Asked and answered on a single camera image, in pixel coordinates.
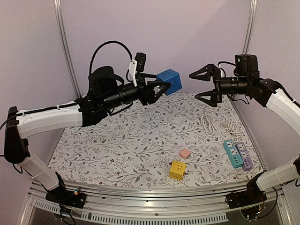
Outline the blue cube socket adapter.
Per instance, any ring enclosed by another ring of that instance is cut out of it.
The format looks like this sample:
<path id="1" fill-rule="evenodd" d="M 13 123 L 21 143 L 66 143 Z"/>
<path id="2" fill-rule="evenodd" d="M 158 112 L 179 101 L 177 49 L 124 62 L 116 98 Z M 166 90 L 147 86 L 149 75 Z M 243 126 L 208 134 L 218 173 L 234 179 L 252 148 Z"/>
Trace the blue cube socket adapter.
<path id="1" fill-rule="evenodd" d="M 170 83 L 170 88 L 165 91 L 167 96 L 182 89 L 180 74 L 172 69 L 157 74 L 156 80 Z"/>

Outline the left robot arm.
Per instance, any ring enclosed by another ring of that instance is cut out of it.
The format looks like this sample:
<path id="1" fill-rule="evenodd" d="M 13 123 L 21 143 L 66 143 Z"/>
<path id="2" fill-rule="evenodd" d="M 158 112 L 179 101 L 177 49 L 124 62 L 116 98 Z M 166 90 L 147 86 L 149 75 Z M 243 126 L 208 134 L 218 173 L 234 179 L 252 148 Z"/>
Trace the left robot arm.
<path id="1" fill-rule="evenodd" d="M 59 203 L 66 203 L 77 192 L 68 191 L 62 177 L 29 150 L 28 138 L 61 128 L 96 125 L 107 116 L 130 108 L 136 100 L 142 105 L 157 102 L 171 84 L 144 73 L 145 62 L 142 52 L 130 56 L 125 78 L 115 74 L 111 66 L 90 68 L 87 94 L 69 103 L 28 111 L 11 107 L 1 125 L 5 129 L 5 160 L 29 173 Z"/>

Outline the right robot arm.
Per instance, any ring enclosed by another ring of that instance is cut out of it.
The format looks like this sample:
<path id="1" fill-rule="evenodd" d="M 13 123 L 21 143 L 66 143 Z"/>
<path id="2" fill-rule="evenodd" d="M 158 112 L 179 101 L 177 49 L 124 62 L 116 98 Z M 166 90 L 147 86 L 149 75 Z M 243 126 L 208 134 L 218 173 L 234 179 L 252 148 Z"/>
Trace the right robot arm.
<path id="1" fill-rule="evenodd" d="M 213 81 L 214 89 L 199 93 L 196 99 L 216 107 L 222 102 L 223 95 L 245 95 L 254 99 L 261 106 L 268 108 L 278 115 L 289 127 L 300 133 L 300 105 L 277 81 L 262 79 L 258 68 L 257 57 L 252 54 L 235 56 L 233 77 L 222 77 L 221 69 L 214 64 L 189 74 L 189 78 L 201 81 Z M 267 189 L 284 185 L 300 177 L 300 157 L 276 167 L 268 172 L 252 178 L 247 184 L 242 200 L 253 204 Z"/>

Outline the pink plug adapter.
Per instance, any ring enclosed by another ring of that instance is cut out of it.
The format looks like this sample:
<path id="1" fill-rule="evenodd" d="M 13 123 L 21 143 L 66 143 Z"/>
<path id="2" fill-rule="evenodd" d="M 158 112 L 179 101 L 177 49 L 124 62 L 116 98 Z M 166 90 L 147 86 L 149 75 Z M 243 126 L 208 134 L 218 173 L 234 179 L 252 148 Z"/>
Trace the pink plug adapter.
<path id="1" fill-rule="evenodd" d="M 191 152 L 186 148 L 181 149 L 179 152 L 179 156 L 183 159 L 187 159 L 190 155 L 191 155 Z"/>

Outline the floral table mat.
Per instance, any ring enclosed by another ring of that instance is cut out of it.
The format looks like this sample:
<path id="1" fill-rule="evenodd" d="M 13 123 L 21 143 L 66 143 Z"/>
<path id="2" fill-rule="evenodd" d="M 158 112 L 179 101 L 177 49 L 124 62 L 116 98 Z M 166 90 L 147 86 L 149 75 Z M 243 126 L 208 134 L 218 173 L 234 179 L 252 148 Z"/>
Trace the floral table mat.
<path id="1" fill-rule="evenodd" d="M 253 168 L 233 168 L 225 140 L 244 143 Z M 187 159 L 181 149 L 191 152 Z M 187 164 L 183 180 L 169 177 L 173 161 Z M 264 170 L 227 97 L 210 107 L 174 93 L 90 127 L 64 130 L 49 162 L 64 180 L 131 188 L 199 187 L 247 181 Z"/>

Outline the teal power strip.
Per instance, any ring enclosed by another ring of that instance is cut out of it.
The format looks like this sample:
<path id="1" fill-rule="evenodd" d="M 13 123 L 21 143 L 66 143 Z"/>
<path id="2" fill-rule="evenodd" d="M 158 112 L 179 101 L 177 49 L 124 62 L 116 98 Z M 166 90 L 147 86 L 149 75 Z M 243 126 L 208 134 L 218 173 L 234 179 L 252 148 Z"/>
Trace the teal power strip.
<path id="1" fill-rule="evenodd" d="M 229 160 L 230 160 L 233 168 L 242 167 L 243 161 L 242 161 L 242 158 L 241 158 L 233 140 L 225 140 L 223 143 L 223 147 L 229 157 Z"/>

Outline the purple power strip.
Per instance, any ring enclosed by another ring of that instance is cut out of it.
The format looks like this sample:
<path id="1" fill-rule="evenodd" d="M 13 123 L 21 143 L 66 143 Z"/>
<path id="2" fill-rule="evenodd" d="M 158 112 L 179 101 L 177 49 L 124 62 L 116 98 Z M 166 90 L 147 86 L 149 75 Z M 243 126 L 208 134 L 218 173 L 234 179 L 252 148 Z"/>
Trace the purple power strip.
<path id="1" fill-rule="evenodd" d="M 250 171 L 253 168 L 253 162 L 245 144 L 243 142 L 238 142 L 235 145 L 243 160 L 243 171 Z"/>

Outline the yellow cube socket adapter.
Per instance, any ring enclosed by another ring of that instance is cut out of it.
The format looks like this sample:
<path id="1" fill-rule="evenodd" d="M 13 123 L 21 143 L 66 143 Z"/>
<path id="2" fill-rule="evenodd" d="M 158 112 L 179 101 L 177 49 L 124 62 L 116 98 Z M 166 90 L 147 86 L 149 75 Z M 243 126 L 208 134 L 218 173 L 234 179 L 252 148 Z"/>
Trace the yellow cube socket adapter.
<path id="1" fill-rule="evenodd" d="M 169 170 L 169 177 L 176 180 L 183 180 L 187 164 L 179 161 L 173 161 Z"/>

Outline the right aluminium frame post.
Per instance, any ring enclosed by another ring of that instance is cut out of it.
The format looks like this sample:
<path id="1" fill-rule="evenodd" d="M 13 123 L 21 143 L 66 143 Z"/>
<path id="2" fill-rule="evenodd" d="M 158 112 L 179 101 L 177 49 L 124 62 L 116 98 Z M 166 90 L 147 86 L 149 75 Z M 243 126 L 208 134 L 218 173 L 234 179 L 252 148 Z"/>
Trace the right aluminium frame post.
<path id="1" fill-rule="evenodd" d="M 254 30 L 255 25 L 255 17 L 257 12 L 257 3 L 258 0 L 251 0 L 250 1 L 250 7 L 249 7 L 249 14 L 248 14 L 248 22 L 247 22 L 247 28 L 246 28 L 246 35 L 245 40 L 242 48 L 242 54 L 248 54 L 250 44 L 251 44 L 251 38 Z"/>

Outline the aluminium frame post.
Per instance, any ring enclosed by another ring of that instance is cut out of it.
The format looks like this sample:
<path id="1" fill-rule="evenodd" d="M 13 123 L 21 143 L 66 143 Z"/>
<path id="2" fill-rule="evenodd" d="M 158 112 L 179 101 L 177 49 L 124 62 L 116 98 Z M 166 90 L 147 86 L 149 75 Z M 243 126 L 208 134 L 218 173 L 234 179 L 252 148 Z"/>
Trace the aluminium frame post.
<path id="1" fill-rule="evenodd" d="M 79 87 L 78 80 L 77 80 L 77 77 L 75 74 L 75 69 L 73 66 L 70 49 L 68 46 L 68 38 L 67 38 L 66 29 L 65 29 L 65 25 L 64 25 L 61 1 L 54 0 L 53 5 L 54 5 L 54 11 L 55 11 L 55 16 L 56 16 L 60 41 L 61 41 L 61 45 L 62 45 L 62 50 L 63 50 L 69 78 L 70 78 L 75 96 L 77 98 L 79 98 L 79 97 L 81 97 L 81 92 L 80 92 L 80 87 Z"/>
<path id="2" fill-rule="evenodd" d="M 247 22 L 247 28 L 246 28 L 246 35 L 245 40 L 242 48 L 242 54 L 248 54 L 250 44 L 251 44 L 251 38 L 254 30 L 255 25 L 255 17 L 257 12 L 257 3 L 258 0 L 251 0 L 250 1 L 250 7 L 249 7 L 249 14 L 248 14 L 248 22 Z"/>

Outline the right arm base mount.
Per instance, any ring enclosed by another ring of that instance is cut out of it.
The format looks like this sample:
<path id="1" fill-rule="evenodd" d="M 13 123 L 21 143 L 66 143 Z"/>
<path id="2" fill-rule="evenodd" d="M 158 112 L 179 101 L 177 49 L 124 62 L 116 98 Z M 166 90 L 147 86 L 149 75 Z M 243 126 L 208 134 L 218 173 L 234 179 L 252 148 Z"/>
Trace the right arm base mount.
<path id="1" fill-rule="evenodd" d="M 232 191 L 225 197 L 225 202 L 230 209 L 240 208 L 267 200 L 264 191 L 258 188 L 247 188 L 244 191 Z"/>

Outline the aluminium front rail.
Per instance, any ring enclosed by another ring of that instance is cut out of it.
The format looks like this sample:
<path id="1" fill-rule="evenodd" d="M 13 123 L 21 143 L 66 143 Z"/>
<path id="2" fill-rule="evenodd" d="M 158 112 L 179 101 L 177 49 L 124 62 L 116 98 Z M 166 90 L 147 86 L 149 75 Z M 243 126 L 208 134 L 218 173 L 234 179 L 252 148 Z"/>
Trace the aluminium front rail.
<path id="1" fill-rule="evenodd" d="M 140 189 L 65 181 L 66 187 L 82 187 L 87 195 L 83 209 L 70 208 L 77 225 L 299 225 L 300 204 L 289 198 L 285 187 L 276 187 L 277 204 L 268 216 L 254 221 L 242 215 L 244 208 L 229 209 L 227 194 L 243 191 L 246 182 L 199 187 Z M 42 186 L 33 181 L 25 198 L 18 225 L 65 225 L 57 203 L 45 199 Z"/>

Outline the left aluminium frame post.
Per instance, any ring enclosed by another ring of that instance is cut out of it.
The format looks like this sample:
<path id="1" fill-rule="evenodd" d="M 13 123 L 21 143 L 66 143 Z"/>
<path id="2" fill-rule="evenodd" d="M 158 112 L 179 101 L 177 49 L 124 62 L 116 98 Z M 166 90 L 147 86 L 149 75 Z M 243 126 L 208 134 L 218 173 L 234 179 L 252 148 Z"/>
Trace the left aluminium frame post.
<path id="1" fill-rule="evenodd" d="M 79 87 L 78 80 L 77 80 L 77 77 L 75 74 L 75 69 L 73 66 L 70 49 L 68 46 L 68 38 L 67 38 L 66 29 L 65 29 L 65 25 L 64 25 L 61 1 L 54 0 L 53 5 L 54 5 L 54 11 L 55 11 L 55 16 L 56 16 L 60 41 L 61 41 L 61 45 L 62 45 L 62 50 L 63 50 L 69 78 L 70 78 L 75 96 L 77 98 L 79 98 L 79 97 L 81 97 L 81 92 L 80 92 L 80 87 Z"/>

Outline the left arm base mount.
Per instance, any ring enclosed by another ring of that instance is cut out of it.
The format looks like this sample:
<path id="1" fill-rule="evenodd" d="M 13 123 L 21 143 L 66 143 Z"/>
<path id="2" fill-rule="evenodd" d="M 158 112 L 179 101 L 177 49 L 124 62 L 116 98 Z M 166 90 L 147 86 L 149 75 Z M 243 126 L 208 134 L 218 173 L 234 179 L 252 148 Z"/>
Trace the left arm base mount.
<path id="1" fill-rule="evenodd" d="M 63 186 L 58 186 L 53 190 L 47 190 L 46 200 L 59 203 L 65 206 L 82 209 L 85 205 L 87 195 L 79 189 L 76 191 L 67 190 Z"/>

